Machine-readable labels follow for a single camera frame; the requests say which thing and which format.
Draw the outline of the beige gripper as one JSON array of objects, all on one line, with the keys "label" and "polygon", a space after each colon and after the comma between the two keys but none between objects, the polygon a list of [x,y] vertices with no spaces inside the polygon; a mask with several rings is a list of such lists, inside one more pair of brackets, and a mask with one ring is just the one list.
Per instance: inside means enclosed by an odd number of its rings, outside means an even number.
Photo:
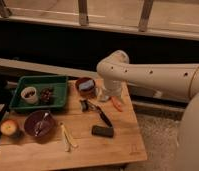
[{"label": "beige gripper", "polygon": [[120,97],[121,93],[122,85],[120,81],[104,79],[98,94],[98,100],[106,102],[111,97]]}]

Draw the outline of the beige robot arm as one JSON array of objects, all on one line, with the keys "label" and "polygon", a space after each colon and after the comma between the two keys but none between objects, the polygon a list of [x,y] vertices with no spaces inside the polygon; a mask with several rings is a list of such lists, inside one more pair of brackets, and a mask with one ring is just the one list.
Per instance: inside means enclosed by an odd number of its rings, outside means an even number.
[{"label": "beige robot arm", "polygon": [[189,100],[178,133],[173,171],[199,171],[199,63],[130,64],[129,56],[117,50],[97,64],[103,92],[119,95],[120,82],[174,94]]}]

